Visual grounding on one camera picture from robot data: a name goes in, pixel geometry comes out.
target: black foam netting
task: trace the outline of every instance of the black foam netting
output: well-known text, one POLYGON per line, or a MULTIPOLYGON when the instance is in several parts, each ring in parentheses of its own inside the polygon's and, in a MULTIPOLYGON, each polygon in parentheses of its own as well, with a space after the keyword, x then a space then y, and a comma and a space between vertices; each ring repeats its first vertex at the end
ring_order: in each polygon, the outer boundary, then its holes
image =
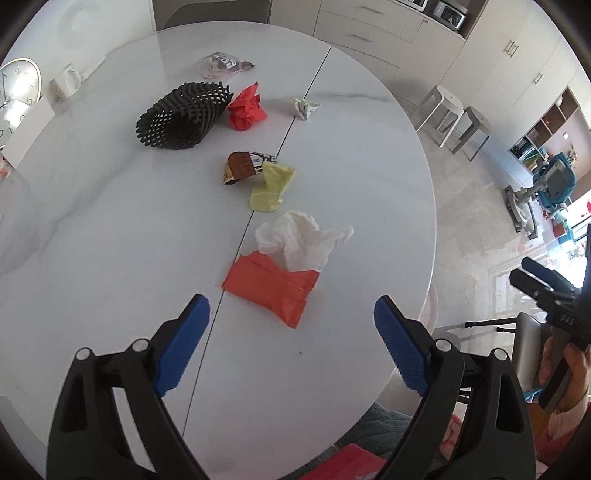
POLYGON ((147 147, 180 150, 203 140, 232 101, 222 83, 185 83, 155 103, 136 124, 147 147))

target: marble table top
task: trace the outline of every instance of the marble table top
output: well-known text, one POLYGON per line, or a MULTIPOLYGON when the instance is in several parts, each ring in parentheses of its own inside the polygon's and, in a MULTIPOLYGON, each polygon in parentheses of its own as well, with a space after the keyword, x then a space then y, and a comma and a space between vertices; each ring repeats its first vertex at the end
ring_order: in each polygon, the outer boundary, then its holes
POLYGON ((210 328, 164 402, 212 479, 279 478, 360 418, 393 369, 374 302, 390 294, 417 317, 435 252, 430 172, 394 97, 330 45, 240 22, 160 31, 109 55, 0 184, 0 215, 0 388, 26 425, 47 443, 80 347, 121 351, 202 293, 210 328), (215 51, 256 65, 228 84, 259 82, 268 119, 236 132, 226 114, 192 149, 143 146, 139 116, 202 81, 194 64, 215 51), (305 96, 322 105, 307 122, 291 104, 305 96), (223 185, 233 151, 297 170, 280 210, 250 211, 256 181, 223 185), (237 253, 256 249, 254 230, 291 209, 355 228, 297 330, 220 288, 237 253))

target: tiled floor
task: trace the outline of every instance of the tiled floor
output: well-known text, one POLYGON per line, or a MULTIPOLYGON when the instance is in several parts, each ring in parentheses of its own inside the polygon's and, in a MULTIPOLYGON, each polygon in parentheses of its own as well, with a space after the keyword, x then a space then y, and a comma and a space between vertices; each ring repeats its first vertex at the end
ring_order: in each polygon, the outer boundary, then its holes
MULTIPOLYGON (((411 105, 401 104, 411 111, 411 105)), ((526 234, 516 233, 502 195, 511 179, 486 153, 470 162, 468 155, 476 147, 468 144, 452 155, 457 138, 452 136, 440 148, 443 135, 429 124, 418 136, 437 203, 433 282, 439 318, 434 337, 448 338, 466 352, 487 355, 500 346, 511 353, 512 334, 497 333, 495 327, 466 330, 463 324, 539 312, 531 299, 509 285, 508 274, 526 255, 542 259, 547 255, 542 235, 530 241, 526 234)))

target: screw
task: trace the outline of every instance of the screw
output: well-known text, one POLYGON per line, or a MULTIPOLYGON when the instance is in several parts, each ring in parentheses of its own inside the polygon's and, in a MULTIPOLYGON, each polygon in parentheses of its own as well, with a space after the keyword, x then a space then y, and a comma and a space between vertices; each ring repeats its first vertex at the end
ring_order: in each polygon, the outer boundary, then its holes
POLYGON ((507 352, 505 352, 503 349, 497 348, 495 349, 495 357, 497 360, 504 362, 509 358, 509 355, 507 355, 507 352))
POLYGON ((134 350, 134 352, 144 352, 148 349, 149 345, 149 341, 147 341, 145 338, 140 338, 131 345, 131 348, 134 350))
POLYGON ((88 357, 90 357, 90 349, 89 348, 84 347, 76 352, 76 358, 78 360, 86 360, 88 357))
POLYGON ((435 342, 435 346, 440 352, 449 352, 452 349, 452 344, 443 338, 435 342))

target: yellow crumpled paper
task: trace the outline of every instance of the yellow crumpled paper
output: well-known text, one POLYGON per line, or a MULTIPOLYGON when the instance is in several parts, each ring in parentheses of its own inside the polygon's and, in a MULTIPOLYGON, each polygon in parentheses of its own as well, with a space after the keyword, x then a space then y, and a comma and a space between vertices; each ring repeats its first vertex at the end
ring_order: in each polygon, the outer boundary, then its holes
POLYGON ((262 165, 263 185, 251 193, 251 209, 255 212, 274 212, 283 203, 281 196, 289 188, 296 171, 287 165, 265 162, 262 165))

